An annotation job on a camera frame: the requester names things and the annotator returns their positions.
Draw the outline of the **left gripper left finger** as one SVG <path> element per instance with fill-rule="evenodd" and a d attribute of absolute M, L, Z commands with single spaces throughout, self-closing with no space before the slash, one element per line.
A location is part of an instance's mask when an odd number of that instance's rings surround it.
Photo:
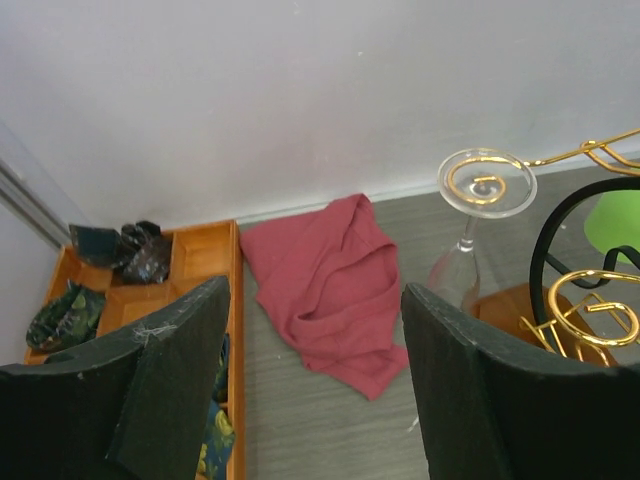
<path fill-rule="evenodd" d="M 192 479 L 231 292 L 208 279 L 109 334 L 1 369 L 5 479 Z"/>

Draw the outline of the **dark navy folded cloth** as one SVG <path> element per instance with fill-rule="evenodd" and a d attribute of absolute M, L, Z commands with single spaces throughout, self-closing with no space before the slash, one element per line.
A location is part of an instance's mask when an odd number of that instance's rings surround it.
<path fill-rule="evenodd" d="M 169 277 L 172 241 L 153 222 L 124 224 L 119 231 L 71 224 L 69 231 L 84 263 L 116 272 L 123 284 L 161 284 Z"/>

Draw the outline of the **blue yellow floral cloth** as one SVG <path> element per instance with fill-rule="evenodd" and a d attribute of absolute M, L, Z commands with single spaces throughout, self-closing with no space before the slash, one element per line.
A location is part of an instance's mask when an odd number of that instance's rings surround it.
<path fill-rule="evenodd" d="M 206 479 L 226 479 L 227 465 L 235 443 L 235 431 L 223 409 L 228 400 L 230 336 L 223 337 L 218 370 L 209 404 L 197 473 Z"/>

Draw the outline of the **gold wire glass rack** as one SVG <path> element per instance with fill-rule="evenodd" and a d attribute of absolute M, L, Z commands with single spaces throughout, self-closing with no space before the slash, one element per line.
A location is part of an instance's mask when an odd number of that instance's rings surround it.
<path fill-rule="evenodd" d="M 616 142 L 637 136 L 637 129 L 609 137 L 604 140 L 588 140 L 577 149 L 556 156 L 525 162 L 533 171 L 537 167 L 546 167 L 579 155 L 585 155 L 601 168 L 617 173 L 621 180 L 629 182 L 633 187 L 638 185 L 639 164 L 631 161 L 611 148 Z M 628 305 L 620 302 L 607 302 L 592 291 L 609 282 L 625 281 L 637 283 L 637 275 L 621 273 L 615 270 L 618 257 L 624 255 L 635 266 L 639 264 L 639 251 L 631 246 L 619 246 L 610 249 L 604 257 L 603 266 L 599 269 L 571 271 L 561 265 L 555 257 L 547 252 L 555 231 L 564 218 L 563 213 L 551 219 L 551 231 L 542 233 L 535 247 L 530 265 L 529 293 L 533 321 L 520 318 L 520 325 L 529 330 L 537 338 L 540 345 L 551 353 L 568 356 L 568 344 L 559 335 L 561 330 L 571 337 L 569 344 L 574 348 L 574 359 L 585 362 L 589 359 L 585 354 L 598 360 L 602 366 L 609 367 L 610 359 L 607 351 L 611 348 L 625 347 L 635 343 L 639 338 L 639 317 Z M 573 284 L 590 291 L 581 303 L 565 310 L 558 301 L 560 289 L 566 284 Z M 587 313 L 607 312 L 625 330 L 626 335 L 617 339 L 598 337 L 581 329 L 572 321 L 572 316 L 582 308 Z"/>

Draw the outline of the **maroon cloth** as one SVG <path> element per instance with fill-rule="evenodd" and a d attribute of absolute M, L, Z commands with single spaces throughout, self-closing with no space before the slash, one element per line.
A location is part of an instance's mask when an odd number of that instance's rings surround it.
<path fill-rule="evenodd" d="M 377 399 L 408 365 L 395 344 L 396 244 L 364 194 L 244 231 L 256 300 L 304 367 Z"/>

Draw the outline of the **clear wine glass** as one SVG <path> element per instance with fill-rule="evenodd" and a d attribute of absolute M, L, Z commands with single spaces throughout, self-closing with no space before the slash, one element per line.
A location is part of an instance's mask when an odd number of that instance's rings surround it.
<path fill-rule="evenodd" d="M 475 249 L 478 222 L 512 217 L 527 209 L 537 194 L 537 180 L 525 162 L 509 153 L 470 148 L 441 163 L 438 187 L 446 203 L 465 214 L 467 222 L 461 237 L 431 269 L 427 288 L 470 312 L 480 290 Z"/>

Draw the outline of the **wooden compartment tray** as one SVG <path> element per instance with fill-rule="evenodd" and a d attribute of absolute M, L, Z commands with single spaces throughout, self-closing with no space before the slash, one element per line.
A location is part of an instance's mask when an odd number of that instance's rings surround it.
<path fill-rule="evenodd" d="M 96 336 L 55 353 L 27 351 L 1 370 L 5 477 L 192 479 L 223 343 L 230 346 L 222 405 L 236 438 L 222 470 L 244 475 L 242 255 L 232 221 L 163 234 L 161 283 L 129 285 L 120 270 L 64 247 L 47 299 L 80 293 L 87 313 L 104 299 Z"/>

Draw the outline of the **dark green patterned cloth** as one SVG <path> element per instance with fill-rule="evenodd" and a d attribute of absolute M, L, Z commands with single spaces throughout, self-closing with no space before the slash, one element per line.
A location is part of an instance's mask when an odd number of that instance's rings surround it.
<path fill-rule="evenodd" d="M 45 304 L 31 320 L 26 343 L 34 351 L 56 353 L 93 339 L 106 295 L 67 281 L 64 293 Z"/>

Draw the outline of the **green goblet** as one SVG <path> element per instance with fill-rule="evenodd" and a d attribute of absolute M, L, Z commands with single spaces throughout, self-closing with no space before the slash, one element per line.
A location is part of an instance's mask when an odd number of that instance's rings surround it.
<path fill-rule="evenodd" d="M 602 194 L 584 222 L 589 243 L 602 254 L 619 246 L 639 250 L 639 201 L 638 190 Z"/>

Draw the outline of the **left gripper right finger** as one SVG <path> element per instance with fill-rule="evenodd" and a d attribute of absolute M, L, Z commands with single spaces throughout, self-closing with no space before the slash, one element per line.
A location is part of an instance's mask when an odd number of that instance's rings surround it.
<path fill-rule="evenodd" d="M 401 313 L 433 479 L 635 479 L 639 368 L 530 345 L 410 283 Z"/>

